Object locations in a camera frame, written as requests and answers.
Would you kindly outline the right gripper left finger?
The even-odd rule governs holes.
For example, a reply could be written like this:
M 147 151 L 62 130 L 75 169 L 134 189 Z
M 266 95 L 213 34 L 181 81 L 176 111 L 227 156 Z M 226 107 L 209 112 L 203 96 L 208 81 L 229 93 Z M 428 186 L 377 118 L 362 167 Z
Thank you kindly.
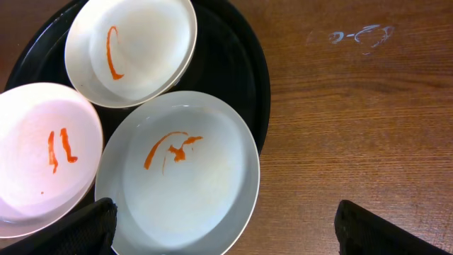
M 102 198 L 1 250 L 1 255 L 111 255 L 117 206 Z

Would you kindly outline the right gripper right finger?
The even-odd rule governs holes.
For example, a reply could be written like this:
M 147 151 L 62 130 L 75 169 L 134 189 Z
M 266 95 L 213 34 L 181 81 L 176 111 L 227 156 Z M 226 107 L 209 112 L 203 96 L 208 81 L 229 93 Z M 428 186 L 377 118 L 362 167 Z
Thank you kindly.
M 340 201 L 334 228 L 340 255 L 449 255 L 349 200 Z

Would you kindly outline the white plate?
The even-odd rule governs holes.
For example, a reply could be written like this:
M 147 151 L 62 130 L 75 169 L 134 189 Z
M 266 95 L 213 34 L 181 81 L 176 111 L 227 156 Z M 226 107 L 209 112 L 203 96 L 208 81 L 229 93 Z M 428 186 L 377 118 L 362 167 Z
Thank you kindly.
M 1 94 L 1 238 L 23 237 L 64 217 L 88 193 L 103 150 L 94 107 L 61 84 Z
M 196 40 L 189 0 L 89 0 L 69 29 L 64 62 L 90 102 L 129 108 L 179 82 Z

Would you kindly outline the grey-white plate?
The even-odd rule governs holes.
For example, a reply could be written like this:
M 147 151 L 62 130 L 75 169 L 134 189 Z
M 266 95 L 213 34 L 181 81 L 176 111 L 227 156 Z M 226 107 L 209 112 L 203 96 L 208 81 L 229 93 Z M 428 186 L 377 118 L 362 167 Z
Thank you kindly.
M 118 254 L 224 254 L 260 185 L 247 124 L 220 99 L 171 92 L 132 111 L 103 151 L 96 199 L 117 206 Z

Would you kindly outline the round black tray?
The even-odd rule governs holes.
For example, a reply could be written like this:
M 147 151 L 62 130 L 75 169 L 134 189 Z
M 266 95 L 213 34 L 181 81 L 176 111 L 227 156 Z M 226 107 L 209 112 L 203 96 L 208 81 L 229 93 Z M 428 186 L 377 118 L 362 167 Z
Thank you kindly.
M 52 82 L 71 86 L 64 64 L 69 28 L 85 0 L 71 1 L 53 15 L 22 51 L 6 82 Z M 246 122 L 262 149 L 270 117 L 270 78 L 263 49 L 251 26 L 225 0 L 193 0 L 197 42 L 193 58 L 174 91 L 199 91 L 228 103 Z

